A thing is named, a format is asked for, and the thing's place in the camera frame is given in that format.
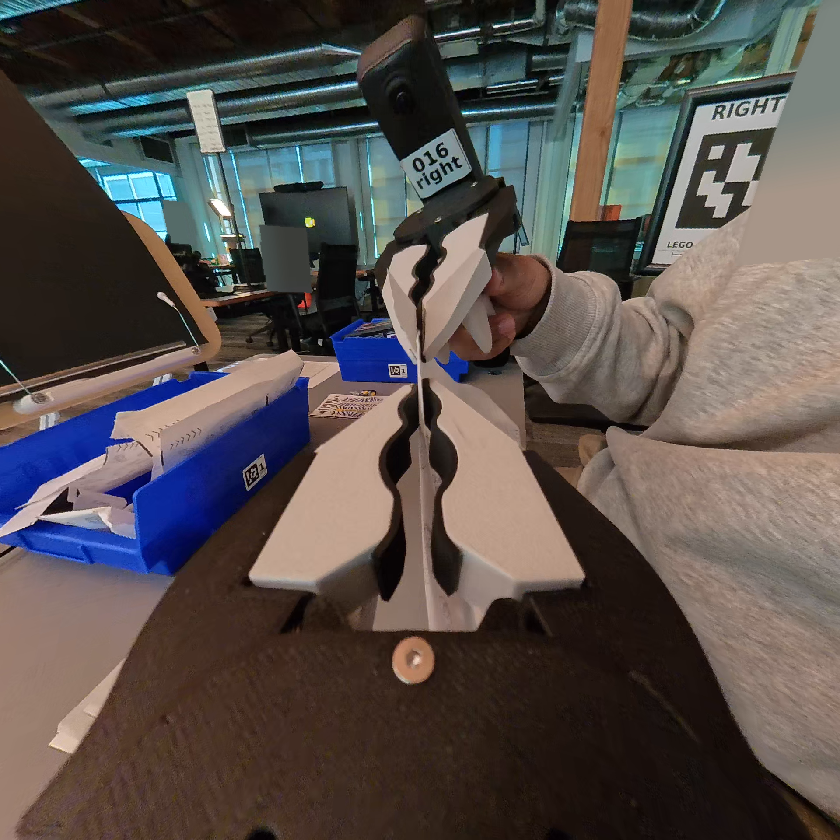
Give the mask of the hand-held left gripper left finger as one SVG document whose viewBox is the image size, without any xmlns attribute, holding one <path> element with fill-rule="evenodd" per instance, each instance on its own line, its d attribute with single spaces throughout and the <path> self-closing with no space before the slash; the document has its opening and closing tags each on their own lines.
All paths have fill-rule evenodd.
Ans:
<svg viewBox="0 0 840 840">
<path fill-rule="evenodd" d="M 254 586 L 326 597 L 347 613 L 403 577 L 399 480 L 412 464 L 417 386 L 404 385 L 321 445 L 248 573 Z"/>
</svg>

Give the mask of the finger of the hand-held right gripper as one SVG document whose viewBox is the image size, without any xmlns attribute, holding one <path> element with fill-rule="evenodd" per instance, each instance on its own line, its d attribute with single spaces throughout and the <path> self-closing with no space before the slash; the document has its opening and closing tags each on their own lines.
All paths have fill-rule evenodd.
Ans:
<svg viewBox="0 0 840 840">
<path fill-rule="evenodd" d="M 492 305 L 485 289 L 492 268 L 482 244 L 488 217 L 488 212 L 473 217 L 444 237 L 444 257 L 417 309 L 420 336 L 410 351 L 413 362 L 438 356 L 461 325 L 482 353 L 490 351 Z"/>
<path fill-rule="evenodd" d="M 427 244 L 390 243 L 381 255 L 381 294 L 392 329 L 404 351 L 417 351 L 417 303 L 412 298 L 418 283 L 417 266 L 427 255 Z"/>
</svg>

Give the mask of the white printed paper bag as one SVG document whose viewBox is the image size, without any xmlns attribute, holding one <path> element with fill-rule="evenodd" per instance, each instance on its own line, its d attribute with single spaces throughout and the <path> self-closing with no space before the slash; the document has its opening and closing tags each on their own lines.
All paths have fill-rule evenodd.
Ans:
<svg viewBox="0 0 840 840">
<path fill-rule="evenodd" d="M 434 572 L 432 537 L 434 500 L 439 478 L 429 461 L 430 432 L 424 404 L 424 380 L 435 369 L 416 361 L 418 429 L 411 438 L 412 464 L 400 480 L 406 526 L 403 577 L 390 605 L 382 604 L 376 627 L 385 630 L 475 632 L 480 614 L 458 595 L 447 595 Z"/>
</svg>

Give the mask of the person's right forearm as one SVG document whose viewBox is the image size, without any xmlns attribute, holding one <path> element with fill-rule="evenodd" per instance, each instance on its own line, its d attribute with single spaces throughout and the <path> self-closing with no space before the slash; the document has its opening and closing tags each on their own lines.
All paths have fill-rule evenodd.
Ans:
<svg viewBox="0 0 840 840">
<path fill-rule="evenodd" d="M 749 213 L 622 301 L 551 269 L 548 307 L 514 343 L 557 403 L 693 448 L 838 454 L 838 258 L 739 263 Z"/>
</svg>

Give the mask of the person's right hand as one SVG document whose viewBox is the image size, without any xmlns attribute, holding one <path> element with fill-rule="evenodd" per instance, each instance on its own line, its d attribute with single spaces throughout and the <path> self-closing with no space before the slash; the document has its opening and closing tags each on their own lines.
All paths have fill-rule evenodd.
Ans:
<svg viewBox="0 0 840 840">
<path fill-rule="evenodd" d="M 499 252 L 485 289 L 495 310 L 489 317 L 490 350 L 481 351 L 466 327 L 458 328 L 449 348 L 465 361 L 489 360 L 509 350 L 542 318 L 550 299 L 552 270 L 553 266 L 541 257 Z"/>
</svg>

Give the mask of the black office chair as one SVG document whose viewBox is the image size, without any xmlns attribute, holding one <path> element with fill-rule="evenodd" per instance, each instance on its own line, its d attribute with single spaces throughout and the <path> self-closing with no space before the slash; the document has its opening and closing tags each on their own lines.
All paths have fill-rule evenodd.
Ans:
<svg viewBox="0 0 840 840">
<path fill-rule="evenodd" d="M 595 272 L 611 278 L 621 299 L 632 296 L 632 267 L 644 217 L 567 222 L 556 267 L 564 273 Z"/>
<path fill-rule="evenodd" d="M 312 328 L 316 340 L 329 342 L 331 336 L 361 318 L 355 296 L 357 255 L 352 245 L 321 246 Z"/>
</svg>

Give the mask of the blue plastic bin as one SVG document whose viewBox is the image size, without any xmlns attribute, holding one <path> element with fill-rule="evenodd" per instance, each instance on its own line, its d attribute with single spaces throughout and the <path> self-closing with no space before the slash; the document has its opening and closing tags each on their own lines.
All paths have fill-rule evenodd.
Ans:
<svg viewBox="0 0 840 840">
<path fill-rule="evenodd" d="M 103 455 L 118 412 L 139 411 L 225 373 L 192 373 L 72 417 L 1 448 L 2 525 L 48 480 Z M 141 574 L 172 575 L 247 500 L 308 444 L 308 380 L 200 448 L 180 465 L 118 488 L 133 504 L 135 539 L 52 521 L 2 538 L 2 544 L 63 560 Z"/>
<path fill-rule="evenodd" d="M 345 382 L 417 382 L 416 364 L 388 318 L 356 320 L 331 335 L 330 342 Z"/>
</svg>

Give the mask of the large black monitor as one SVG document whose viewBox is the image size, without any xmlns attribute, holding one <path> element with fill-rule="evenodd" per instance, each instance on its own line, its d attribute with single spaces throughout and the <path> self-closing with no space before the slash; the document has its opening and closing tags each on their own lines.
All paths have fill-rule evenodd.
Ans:
<svg viewBox="0 0 840 840">
<path fill-rule="evenodd" d="M 322 182 L 276 185 L 259 193 L 264 223 L 301 228 L 306 232 L 311 260 L 320 257 L 321 246 L 357 246 L 358 234 L 348 189 L 326 187 Z"/>
</svg>

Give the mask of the striped sticker sheet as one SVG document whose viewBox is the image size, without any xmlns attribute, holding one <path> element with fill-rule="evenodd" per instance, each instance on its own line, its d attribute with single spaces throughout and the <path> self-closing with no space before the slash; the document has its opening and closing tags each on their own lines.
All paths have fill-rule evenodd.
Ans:
<svg viewBox="0 0 840 840">
<path fill-rule="evenodd" d="M 378 407 L 384 400 L 384 396 L 372 392 L 330 394 L 317 407 L 311 409 L 309 416 L 316 418 L 358 419 Z"/>
</svg>

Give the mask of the pile of torn paper bags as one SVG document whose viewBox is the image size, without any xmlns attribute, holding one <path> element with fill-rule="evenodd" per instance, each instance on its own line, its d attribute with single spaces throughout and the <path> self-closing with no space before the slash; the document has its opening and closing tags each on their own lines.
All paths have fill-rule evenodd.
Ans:
<svg viewBox="0 0 840 840">
<path fill-rule="evenodd" d="M 293 389 L 303 366 L 292 351 L 252 360 L 168 400 L 116 413 L 111 434 L 116 443 L 78 465 L 70 465 L 66 453 L 36 457 L 35 443 L 27 443 L 14 494 L 3 507 L 12 513 L 2 537 L 38 520 L 134 537 L 133 505 L 118 489 L 162 476 L 250 419 Z"/>
</svg>

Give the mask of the white light panel stand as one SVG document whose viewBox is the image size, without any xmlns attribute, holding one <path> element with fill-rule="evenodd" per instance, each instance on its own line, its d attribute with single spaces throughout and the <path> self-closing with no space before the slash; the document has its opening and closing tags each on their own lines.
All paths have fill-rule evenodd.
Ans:
<svg viewBox="0 0 840 840">
<path fill-rule="evenodd" d="M 228 249 L 232 254 L 238 256 L 237 268 L 241 269 L 238 273 L 245 278 L 248 289 L 253 291 L 255 287 L 249 274 L 247 262 L 243 257 L 244 240 L 240 236 L 235 205 L 224 170 L 223 153 L 227 150 L 227 147 L 224 142 L 222 124 L 217 113 L 215 94 L 211 89 L 202 89 L 189 92 L 186 97 L 202 154 L 205 156 L 213 154 L 217 158 L 217 167 L 226 199 L 225 204 L 234 231 L 235 245 L 229 246 Z"/>
</svg>

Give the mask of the person's torso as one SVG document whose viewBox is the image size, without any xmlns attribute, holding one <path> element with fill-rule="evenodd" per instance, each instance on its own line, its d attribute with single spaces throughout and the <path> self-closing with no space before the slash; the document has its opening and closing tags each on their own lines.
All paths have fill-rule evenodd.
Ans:
<svg viewBox="0 0 840 840">
<path fill-rule="evenodd" d="M 756 757 L 838 821 L 838 429 L 778 450 L 612 429 L 579 492 L 686 615 Z"/>
</svg>

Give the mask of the framed marker poster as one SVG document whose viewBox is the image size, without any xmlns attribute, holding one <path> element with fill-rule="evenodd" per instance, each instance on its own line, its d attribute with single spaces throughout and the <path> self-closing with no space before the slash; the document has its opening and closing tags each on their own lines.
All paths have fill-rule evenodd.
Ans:
<svg viewBox="0 0 840 840">
<path fill-rule="evenodd" d="M 794 72 L 689 90 L 637 264 L 654 276 L 753 204 Z"/>
</svg>

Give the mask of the wooden document stand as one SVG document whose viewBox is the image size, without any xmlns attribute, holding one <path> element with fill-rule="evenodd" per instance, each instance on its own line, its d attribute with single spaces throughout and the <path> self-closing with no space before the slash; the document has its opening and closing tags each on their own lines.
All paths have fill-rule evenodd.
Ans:
<svg viewBox="0 0 840 840">
<path fill-rule="evenodd" d="M 211 360 L 222 339 L 163 239 L 1 81 L 1 428 Z"/>
</svg>

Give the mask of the wooden post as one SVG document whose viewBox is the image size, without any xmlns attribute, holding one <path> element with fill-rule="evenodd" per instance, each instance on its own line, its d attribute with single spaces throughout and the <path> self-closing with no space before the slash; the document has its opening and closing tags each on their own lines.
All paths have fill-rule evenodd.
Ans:
<svg viewBox="0 0 840 840">
<path fill-rule="evenodd" d="M 632 1 L 598 4 L 570 205 L 575 222 L 595 221 L 600 214 L 632 9 Z"/>
</svg>

